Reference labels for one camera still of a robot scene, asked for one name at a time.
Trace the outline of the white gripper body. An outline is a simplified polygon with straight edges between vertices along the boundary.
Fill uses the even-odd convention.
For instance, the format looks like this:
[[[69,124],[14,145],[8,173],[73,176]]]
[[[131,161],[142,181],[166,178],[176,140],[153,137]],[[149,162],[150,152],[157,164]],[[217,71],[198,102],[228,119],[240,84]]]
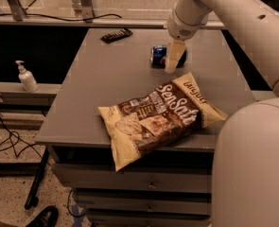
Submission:
[[[182,41],[193,38],[211,11],[200,0],[178,0],[167,21],[168,34]]]

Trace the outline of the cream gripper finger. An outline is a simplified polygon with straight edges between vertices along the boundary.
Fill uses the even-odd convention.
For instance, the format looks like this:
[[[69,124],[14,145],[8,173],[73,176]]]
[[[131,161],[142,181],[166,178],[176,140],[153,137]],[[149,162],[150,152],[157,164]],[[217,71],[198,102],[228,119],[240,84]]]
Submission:
[[[182,40],[173,40],[168,45],[168,50],[166,53],[166,67],[165,67],[165,71],[168,74],[171,74],[175,71],[185,50],[186,50],[185,41]]]

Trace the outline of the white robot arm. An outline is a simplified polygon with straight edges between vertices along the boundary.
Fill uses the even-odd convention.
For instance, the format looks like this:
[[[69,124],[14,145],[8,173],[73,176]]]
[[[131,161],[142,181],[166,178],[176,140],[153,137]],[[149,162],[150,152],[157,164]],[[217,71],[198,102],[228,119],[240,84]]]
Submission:
[[[279,13],[260,0],[179,0],[172,38],[188,40],[214,12],[241,46],[256,101],[222,127],[212,173],[212,227],[279,227]]]

